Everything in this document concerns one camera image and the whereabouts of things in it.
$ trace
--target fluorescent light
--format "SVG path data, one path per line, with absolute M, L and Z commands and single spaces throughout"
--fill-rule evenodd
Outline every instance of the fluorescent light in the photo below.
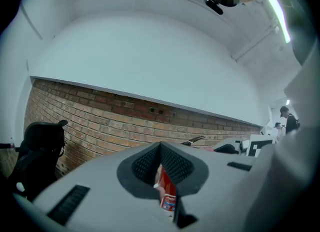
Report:
M 269 0 L 271 6 L 273 7 L 275 14 L 279 20 L 279 23 L 281 25 L 283 34 L 285 36 L 285 42 L 289 43 L 291 41 L 288 30 L 287 30 L 287 26 L 286 26 L 286 21 L 285 21 L 285 16 L 284 16 L 284 12 L 279 4 L 278 0 Z

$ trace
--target white wall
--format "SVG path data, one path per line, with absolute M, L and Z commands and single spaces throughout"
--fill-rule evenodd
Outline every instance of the white wall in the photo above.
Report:
M 303 127 L 320 126 L 319 57 L 319 40 L 316 40 L 301 72 L 285 89 Z
M 0 142 L 9 143 L 12 137 L 17 146 L 23 140 L 25 110 L 32 87 L 26 60 L 31 66 L 70 21 L 63 0 L 21 2 L 25 13 L 20 7 L 0 38 Z
M 268 116 L 269 116 L 269 122 L 267 123 L 266 126 L 272 128 L 272 124 L 274 123 L 274 120 L 273 120 L 272 110 L 269 105 L 268 105 Z
M 76 0 L 70 6 L 77 19 L 102 11 L 138 11 L 170 17 L 216 39 L 232 53 L 243 46 L 244 34 L 231 22 L 219 17 L 203 0 Z
M 290 68 L 288 71 L 284 72 L 281 77 L 275 78 L 269 84 L 266 84 L 264 87 L 258 88 L 259 91 L 259 101 L 260 109 L 262 112 L 262 121 L 264 124 L 268 123 L 270 120 L 268 115 L 268 106 L 276 100 L 285 98 L 285 88 L 288 84 L 296 77 L 296 75 L 301 70 L 299 68 Z
M 227 50 L 165 17 L 119 12 L 77 20 L 30 75 L 262 124 L 254 84 Z

